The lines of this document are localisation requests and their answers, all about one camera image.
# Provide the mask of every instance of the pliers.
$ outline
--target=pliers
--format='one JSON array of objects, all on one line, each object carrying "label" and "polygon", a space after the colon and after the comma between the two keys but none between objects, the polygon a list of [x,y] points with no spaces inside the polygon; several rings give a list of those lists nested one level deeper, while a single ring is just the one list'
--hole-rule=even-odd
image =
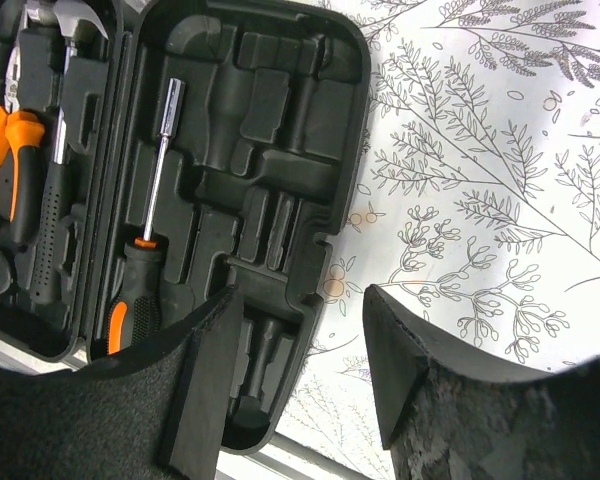
[{"label": "pliers", "polygon": [[45,128],[35,114],[21,111],[18,102],[20,32],[26,26],[27,13],[23,9],[5,76],[4,107],[0,106],[0,167],[9,154],[13,157],[13,194],[9,220],[11,239],[16,244],[27,243],[38,228],[44,188],[40,142]]}]

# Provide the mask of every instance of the white patterned background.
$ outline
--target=white patterned background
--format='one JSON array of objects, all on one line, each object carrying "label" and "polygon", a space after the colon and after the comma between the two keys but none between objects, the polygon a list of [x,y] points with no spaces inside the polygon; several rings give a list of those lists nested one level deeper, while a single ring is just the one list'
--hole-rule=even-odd
[{"label": "white patterned background", "polygon": [[362,292],[512,362],[600,355],[600,0],[323,0],[372,51],[327,305],[278,431],[374,479]]}]

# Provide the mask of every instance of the screwdriver shaft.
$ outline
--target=screwdriver shaft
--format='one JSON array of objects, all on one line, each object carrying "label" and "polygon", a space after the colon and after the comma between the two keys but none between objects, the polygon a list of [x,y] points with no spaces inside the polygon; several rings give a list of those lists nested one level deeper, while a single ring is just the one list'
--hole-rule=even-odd
[{"label": "screwdriver shaft", "polygon": [[156,214],[156,205],[158,204],[158,193],[160,192],[160,179],[162,178],[162,168],[164,159],[169,150],[169,143],[175,135],[177,129],[177,120],[180,115],[180,106],[182,104],[182,94],[184,93],[184,82],[177,78],[169,81],[167,91],[167,101],[162,114],[162,123],[160,125],[160,148],[158,149],[158,161],[156,163],[156,172],[153,176],[153,185],[151,186],[151,195],[149,197],[149,209],[147,210],[147,220],[144,225],[142,239],[150,242],[153,234],[153,220]]},{"label": "screwdriver shaft", "polygon": [[144,234],[142,239],[150,242],[153,233],[153,219],[156,215],[156,205],[158,204],[158,192],[160,191],[160,178],[162,177],[162,168],[164,167],[164,159],[167,156],[169,149],[169,137],[160,138],[160,149],[158,150],[158,162],[156,164],[156,173],[153,177],[153,185],[151,187],[151,196],[149,197],[149,209],[147,210],[147,222],[144,224]]}]

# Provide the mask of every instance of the black rubber grip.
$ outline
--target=black rubber grip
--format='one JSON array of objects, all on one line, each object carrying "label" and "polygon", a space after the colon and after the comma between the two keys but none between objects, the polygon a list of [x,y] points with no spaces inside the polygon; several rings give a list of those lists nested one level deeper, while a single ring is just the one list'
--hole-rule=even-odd
[{"label": "black rubber grip", "polygon": [[139,247],[134,244],[125,246],[127,257],[120,295],[112,309],[110,318],[110,339],[116,334],[114,316],[116,306],[126,305],[126,314],[120,332],[120,349],[126,348],[153,335],[160,329],[161,316],[158,289],[163,254],[159,250]]},{"label": "black rubber grip", "polygon": [[18,165],[18,190],[13,192],[16,205],[10,232],[14,243],[22,244],[31,240],[40,223],[44,168],[37,147],[22,147],[17,156],[14,166]]},{"label": "black rubber grip", "polygon": [[60,274],[53,262],[53,252],[56,246],[58,223],[69,214],[71,200],[69,165],[51,163],[42,196],[40,232],[29,290],[31,300],[40,305],[49,305],[60,299]]}]

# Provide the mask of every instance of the hammer head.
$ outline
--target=hammer head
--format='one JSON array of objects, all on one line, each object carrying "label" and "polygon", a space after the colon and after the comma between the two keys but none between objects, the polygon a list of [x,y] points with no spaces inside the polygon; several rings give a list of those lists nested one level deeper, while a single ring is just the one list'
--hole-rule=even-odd
[{"label": "hammer head", "polygon": [[27,13],[34,22],[58,25],[62,36],[73,42],[90,41],[96,30],[108,38],[98,14],[82,0],[27,0]]}]

